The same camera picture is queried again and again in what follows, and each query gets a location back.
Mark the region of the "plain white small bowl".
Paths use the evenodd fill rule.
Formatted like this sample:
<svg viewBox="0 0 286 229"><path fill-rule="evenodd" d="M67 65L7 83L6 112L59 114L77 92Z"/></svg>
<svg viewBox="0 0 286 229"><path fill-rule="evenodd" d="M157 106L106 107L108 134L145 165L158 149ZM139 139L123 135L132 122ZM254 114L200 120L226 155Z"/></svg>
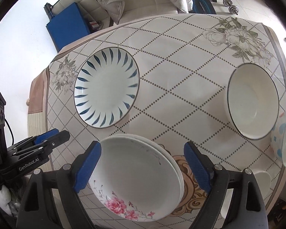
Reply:
<svg viewBox="0 0 286 229"><path fill-rule="evenodd" d="M270 190L271 185L271 176L267 171L260 169L252 169L252 172L255 176L259 189L261 191L262 198L265 199L266 195ZM221 216L225 219L228 213L230 206L231 198L233 194L233 189L228 189L225 195L223 206L221 208Z"/></svg>

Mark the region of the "blue leaf pattern plate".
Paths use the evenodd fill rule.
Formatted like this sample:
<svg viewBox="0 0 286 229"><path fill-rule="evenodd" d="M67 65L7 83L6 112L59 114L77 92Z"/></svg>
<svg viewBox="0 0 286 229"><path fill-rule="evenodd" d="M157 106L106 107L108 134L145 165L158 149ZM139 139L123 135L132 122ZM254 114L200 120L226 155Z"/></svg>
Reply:
<svg viewBox="0 0 286 229"><path fill-rule="evenodd" d="M139 70L133 56L118 47L94 53L79 70L74 104L79 117L94 128L119 122L139 91Z"/></svg>

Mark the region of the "polka dot white bowl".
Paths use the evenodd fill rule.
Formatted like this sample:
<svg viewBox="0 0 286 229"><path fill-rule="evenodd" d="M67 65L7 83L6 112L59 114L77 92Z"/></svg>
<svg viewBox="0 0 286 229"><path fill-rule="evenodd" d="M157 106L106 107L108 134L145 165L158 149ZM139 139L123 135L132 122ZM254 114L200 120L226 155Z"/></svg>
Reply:
<svg viewBox="0 0 286 229"><path fill-rule="evenodd" d="M277 118L271 131L271 147L277 159L286 167L286 111Z"/></svg>

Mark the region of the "black rimmed white bowl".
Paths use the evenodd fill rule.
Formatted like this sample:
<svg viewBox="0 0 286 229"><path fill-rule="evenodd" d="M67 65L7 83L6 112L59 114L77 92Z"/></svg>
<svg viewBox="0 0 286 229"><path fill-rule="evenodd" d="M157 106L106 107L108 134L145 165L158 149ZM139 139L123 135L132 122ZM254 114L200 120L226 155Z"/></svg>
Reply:
<svg viewBox="0 0 286 229"><path fill-rule="evenodd" d="M264 138L279 115L279 94L274 81L259 65L239 65L225 88L224 108L239 134L252 140Z"/></svg>

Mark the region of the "pink floral white plate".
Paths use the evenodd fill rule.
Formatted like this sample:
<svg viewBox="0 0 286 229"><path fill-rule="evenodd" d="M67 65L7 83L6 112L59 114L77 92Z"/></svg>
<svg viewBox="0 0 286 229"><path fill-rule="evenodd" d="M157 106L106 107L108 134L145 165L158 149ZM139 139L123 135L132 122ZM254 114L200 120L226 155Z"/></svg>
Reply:
<svg viewBox="0 0 286 229"><path fill-rule="evenodd" d="M111 136L89 179L97 199L111 212L138 222L160 220L177 207L181 187L171 163L137 139Z"/></svg>

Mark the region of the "white lower plate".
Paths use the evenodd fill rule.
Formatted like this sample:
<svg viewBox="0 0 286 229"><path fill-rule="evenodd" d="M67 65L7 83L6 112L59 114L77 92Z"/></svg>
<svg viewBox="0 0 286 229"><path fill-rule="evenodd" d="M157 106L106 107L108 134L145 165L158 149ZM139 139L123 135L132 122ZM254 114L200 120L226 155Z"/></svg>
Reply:
<svg viewBox="0 0 286 229"><path fill-rule="evenodd" d="M178 167L177 162L173 159L173 157L170 155L170 153L164 148L164 146L161 146L157 143L155 143L154 141L151 141L150 139L144 138L142 136L138 136L135 134L114 134L113 136L116 137L127 137L127 138L132 138L132 139L137 139L140 140L142 142L145 142L147 144L149 144L150 146L154 147L155 149L157 149L162 155L164 155L166 157L166 159L171 163L171 165L174 167L179 181L180 181L180 187L181 187L181 193L180 193L180 198L178 201L178 204L180 204L182 197L184 195L184 181L183 181L183 176L182 176L182 172L180 170L180 168Z"/></svg>

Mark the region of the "blue folded mat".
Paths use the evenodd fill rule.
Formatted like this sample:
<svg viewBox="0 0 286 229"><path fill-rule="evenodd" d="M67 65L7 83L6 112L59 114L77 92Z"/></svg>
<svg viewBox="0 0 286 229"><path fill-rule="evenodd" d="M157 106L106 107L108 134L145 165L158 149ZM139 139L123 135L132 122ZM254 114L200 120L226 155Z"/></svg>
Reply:
<svg viewBox="0 0 286 229"><path fill-rule="evenodd" d="M46 25L47 31L59 52L68 44L89 35L90 28L82 16L79 6L72 3Z"/></svg>

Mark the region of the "folded cream chair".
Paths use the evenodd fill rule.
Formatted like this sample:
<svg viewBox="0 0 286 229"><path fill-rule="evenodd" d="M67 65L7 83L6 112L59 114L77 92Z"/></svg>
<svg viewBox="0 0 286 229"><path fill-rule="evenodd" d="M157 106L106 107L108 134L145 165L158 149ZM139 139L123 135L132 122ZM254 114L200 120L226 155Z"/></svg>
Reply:
<svg viewBox="0 0 286 229"><path fill-rule="evenodd" d="M58 0L54 5L46 3L44 10L51 20L73 3L78 6L80 14L89 25L91 32L113 26L113 19L97 0Z"/></svg>

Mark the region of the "cream padded chair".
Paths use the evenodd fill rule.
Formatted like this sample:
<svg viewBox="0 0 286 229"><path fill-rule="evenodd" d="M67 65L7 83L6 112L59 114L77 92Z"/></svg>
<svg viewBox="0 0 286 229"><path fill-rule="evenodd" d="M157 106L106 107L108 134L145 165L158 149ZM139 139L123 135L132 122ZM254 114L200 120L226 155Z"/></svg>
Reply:
<svg viewBox="0 0 286 229"><path fill-rule="evenodd" d="M169 0L124 0L124 11L119 24L155 15L177 13L177 7Z"/></svg>

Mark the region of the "chrome dumbbell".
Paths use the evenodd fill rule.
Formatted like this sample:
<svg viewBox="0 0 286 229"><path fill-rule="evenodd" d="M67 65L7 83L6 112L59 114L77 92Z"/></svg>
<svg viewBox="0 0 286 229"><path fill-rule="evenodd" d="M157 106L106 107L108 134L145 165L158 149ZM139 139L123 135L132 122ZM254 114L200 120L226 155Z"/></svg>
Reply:
<svg viewBox="0 0 286 229"><path fill-rule="evenodd" d="M239 14L239 8L236 5L234 5L232 0L223 0L223 5L228 8L230 14L233 15Z"/></svg>

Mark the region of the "blue patterned bench pad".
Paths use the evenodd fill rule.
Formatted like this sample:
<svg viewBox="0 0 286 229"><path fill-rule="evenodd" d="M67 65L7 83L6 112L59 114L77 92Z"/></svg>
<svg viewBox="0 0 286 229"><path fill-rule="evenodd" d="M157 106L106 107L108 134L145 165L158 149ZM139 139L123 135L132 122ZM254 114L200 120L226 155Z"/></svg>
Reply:
<svg viewBox="0 0 286 229"><path fill-rule="evenodd" d="M210 0L192 0L192 10L189 13L192 14L210 14L215 15L216 11L210 2Z"/></svg>

